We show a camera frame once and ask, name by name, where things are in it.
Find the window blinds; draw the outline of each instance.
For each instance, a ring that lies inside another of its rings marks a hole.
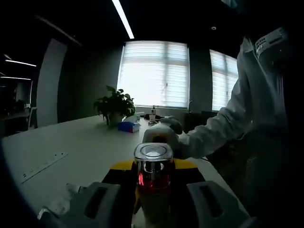
[[[210,50],[212,65],[212,110],[226,107],[231,91],[238,79],[237,60],[217,51]]]
[[[187,45],[164,41],[127,42],[117,89],[129,93],[135,105],[188,107]]]

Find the clear plastic lid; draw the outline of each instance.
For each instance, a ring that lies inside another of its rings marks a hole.
[[[142,143],[136,147],[134,157],[144,161],[164,161],[173,158],[173,151],[166,143]]]

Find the white table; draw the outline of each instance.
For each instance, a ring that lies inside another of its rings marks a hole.
[[[59,123],[3,138],[4,155],[21,194],[38,213],[41,206],[49,205],[62,194],[67,183],[88,186],[102,181],[113,164],[132,159],[135,147],[149,127],[144,119],[140,124],[139,132],[126,133],[108,129],[100,116]],[[24,172],[59,152],[68,156],[20,183]],[[210,162],[190,160],[207,181],[215,181],[234,195]]]

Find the wall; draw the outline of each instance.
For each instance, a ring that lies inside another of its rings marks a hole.
[[[191,111],[212,111],[212,68],[210,52],[201,45],[189,45]]]
[[[38,127],[57,124],[57,92],[66,45],[51,39],[44,55],[37,86]]]
[[[58,86],[58,122],[96,115],[93,102],[107,95],[105,85],[117,86],[122,44],[95,50],[69,48]],[[212,109],[212,71],[209,49],[190,46],[190,100],[192,112]],[[137,107],[137,112],[151,108]],[[186,109],[159,108],[159,115],[174,115],[182,122]]]
[[[22,82],[17,83],[16,101],[18,100],[26,102],[25,86]]]
[[[96,115],[94,101],[109,95],[105,86],[117,86],[123,44],[96,49],[69,48],[58,86],[58,121]]]

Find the sleeve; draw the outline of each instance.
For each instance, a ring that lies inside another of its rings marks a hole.
[[[242,134],[252,120],[252,99],[241,53],[237,57],[238,80],[231,99],[207,124],[180,136],[183,158],[201,158]]]

